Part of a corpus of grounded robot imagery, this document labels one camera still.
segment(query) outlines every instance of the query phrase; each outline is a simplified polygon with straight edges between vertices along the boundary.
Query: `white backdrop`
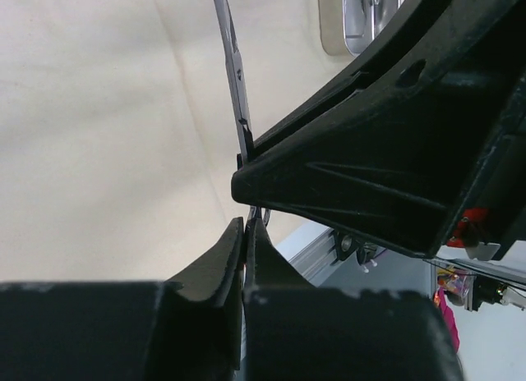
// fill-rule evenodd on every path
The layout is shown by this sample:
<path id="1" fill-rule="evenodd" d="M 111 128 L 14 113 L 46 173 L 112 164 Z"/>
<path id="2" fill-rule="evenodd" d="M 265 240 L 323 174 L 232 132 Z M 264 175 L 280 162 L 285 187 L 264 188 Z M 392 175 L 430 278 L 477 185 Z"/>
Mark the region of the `white backdrop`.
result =
<path id="1" fill-rule="evenodd" d="M 260 135 L 348 58 L 323 52 L 317 0 L 229 1 Z M 166 278 L 247 214 L 212 0 L 0 9 L 0 280 Z"/>
<path id="2" fill-rule="evenodd" d="M 459 330 L 466 381 L 524 381 L 526 313 L 512 305 L 482 304 L 470 313 L 451 307 Z"/>

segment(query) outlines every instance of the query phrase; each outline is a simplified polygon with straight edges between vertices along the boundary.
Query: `screw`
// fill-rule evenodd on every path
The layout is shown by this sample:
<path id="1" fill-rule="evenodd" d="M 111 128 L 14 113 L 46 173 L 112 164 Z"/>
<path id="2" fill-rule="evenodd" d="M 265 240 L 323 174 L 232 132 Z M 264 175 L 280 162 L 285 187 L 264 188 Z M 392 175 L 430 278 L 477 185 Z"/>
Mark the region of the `screw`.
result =
<path id="1" fill-rule="evenodd" d="M 351 245 L 353 244 L 353 238 L 351 236 L 345 236 L 342 239 L 342 251 L 347 252 L 351 249 Z"/>

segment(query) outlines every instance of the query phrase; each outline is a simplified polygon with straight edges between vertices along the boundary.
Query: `red component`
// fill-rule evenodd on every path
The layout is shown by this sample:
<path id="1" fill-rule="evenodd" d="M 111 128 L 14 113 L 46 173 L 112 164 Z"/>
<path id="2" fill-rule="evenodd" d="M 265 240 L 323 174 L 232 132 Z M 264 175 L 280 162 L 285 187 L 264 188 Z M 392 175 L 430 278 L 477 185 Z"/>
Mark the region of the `red component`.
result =
<path id="1" fill-rule="evenodd" d="M 451 237 L 447 243 L 448 247 L 464 248 L 464 242 L 462 241 L 462 233 L 468 227 L 469 223 L 481 223 L 486 219 L 489 209 L 474 208 L 464 210 L 462 218 L 457 223 L 457 228 L 453 231 L 453 237 Z"/>

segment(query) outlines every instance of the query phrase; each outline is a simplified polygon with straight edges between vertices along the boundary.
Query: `chrome metal part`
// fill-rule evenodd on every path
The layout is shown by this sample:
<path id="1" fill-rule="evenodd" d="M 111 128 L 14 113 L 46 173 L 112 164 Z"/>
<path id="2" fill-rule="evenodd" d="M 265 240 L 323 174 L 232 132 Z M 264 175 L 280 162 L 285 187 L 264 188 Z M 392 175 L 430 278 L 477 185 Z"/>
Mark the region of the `chrome metal part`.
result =
<path id="1" fill-rule="evenodd" d="M 214 5 L 219 29 L 221 30 L 221 39 L 223 40 L 228 86 L 230 88 L 230 98 L 232 99 L 233 115 L 236 120 L 236 129 L 238 130 L 241 160 L 245 164 L 250 160 L 251 152 L 254 149 L 254 140 L 248 112 L 247 90 L 241 53 L 238 48 L 238 40 L 236 39 L 228 0 L 214 0 Z"/>
<path id="2" fill-rule="evenodd" d="M 393 18 L 402 0 L 343 0 L 344 37 L 348 51 L 357 56 Z"/>
<path id="3" fill-rule="evenodd" d="M 344 237 L 342 240 L 342 251 L 347 252 L 351 249 L 351 245 L 353 244 L 353 238 L 349 235 Z"/>

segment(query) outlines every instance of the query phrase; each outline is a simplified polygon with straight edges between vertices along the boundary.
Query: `white surface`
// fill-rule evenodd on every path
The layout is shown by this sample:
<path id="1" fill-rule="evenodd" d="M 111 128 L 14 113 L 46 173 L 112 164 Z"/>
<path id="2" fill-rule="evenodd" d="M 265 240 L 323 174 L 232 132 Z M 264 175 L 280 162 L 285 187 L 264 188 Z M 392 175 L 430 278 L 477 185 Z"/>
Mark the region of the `white surface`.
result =
<path id="1" fill-rule="evenodd" d="M 230 5 L 258 136 L 347 62 L 317 0 Z M 247 214 L 212 0 L 0 7 L 0 279 L 166 278 Z"/>
<path id="2" fill-rule="evenodd" d="M 451 306 L 459 330 L 466 381 L 524 381 L 526 312 L 512 305 L 482 304 L 470 313 Z"/>

